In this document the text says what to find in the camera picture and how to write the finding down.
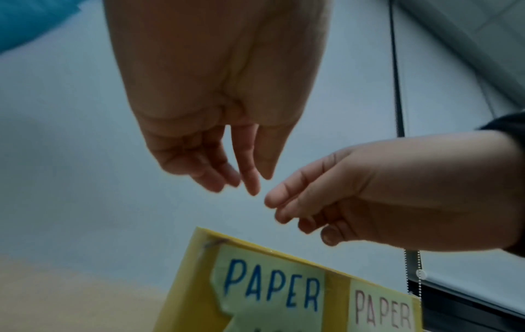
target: black sleeve cuff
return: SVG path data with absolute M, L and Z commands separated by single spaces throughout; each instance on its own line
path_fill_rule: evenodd
M 522 151 L 525 153 L 525 112 L 495 119 L 480 129 L 497 130 L 506 133 L 518 143 Z M 512 247 L 504 250 L 516 256 L 525 258 L 525 229 L 522 231 L 518 242 Z

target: blue object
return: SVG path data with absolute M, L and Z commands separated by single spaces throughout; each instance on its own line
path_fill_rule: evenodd
M 83 0 L 0 0 L 0 53 L 30 42 L 79 11 Z

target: hand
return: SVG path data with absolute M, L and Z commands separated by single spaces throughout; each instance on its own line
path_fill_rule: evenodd
M 219 192 L 260 190 L 299 121 L 324 51 L 330 0 L 105 0 L 146 145 L 167 172 Z M 228 163 L 231 137 L 240 174 Z
M 323 228 L 329 246 L 367 240 L 412 250 L 507 248 L 524 227 L 523 153 L 503 133 L 395 139 L 337 151 L 268 193 L 276 219 Z

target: green paper label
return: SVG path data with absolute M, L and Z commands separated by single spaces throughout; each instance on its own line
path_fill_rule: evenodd
M 232 316 L 224 332 L 321 332 L 324 282 L 321 269 L 227 244 L 211 275 Z
M 348 332 L 416 330 L 412 298 L 358 280 L 350 283 Z

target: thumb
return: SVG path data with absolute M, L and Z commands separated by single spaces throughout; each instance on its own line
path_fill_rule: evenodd
M 271 179 L 286 140 L 296 123 L 284 126 L 259 126 L 255 136 L 253 159 L 261 176 Z
M 301 194 L 283 207 L 281 214 L 289 219 L 307 218 L 338 200 L 356 195 L 359 192 L 356 184 L 366 184 L 367 181 L 362 181 L 362 172 L 354 172 L 349 166 L 348 158 L 343 159 L 310 183 Z

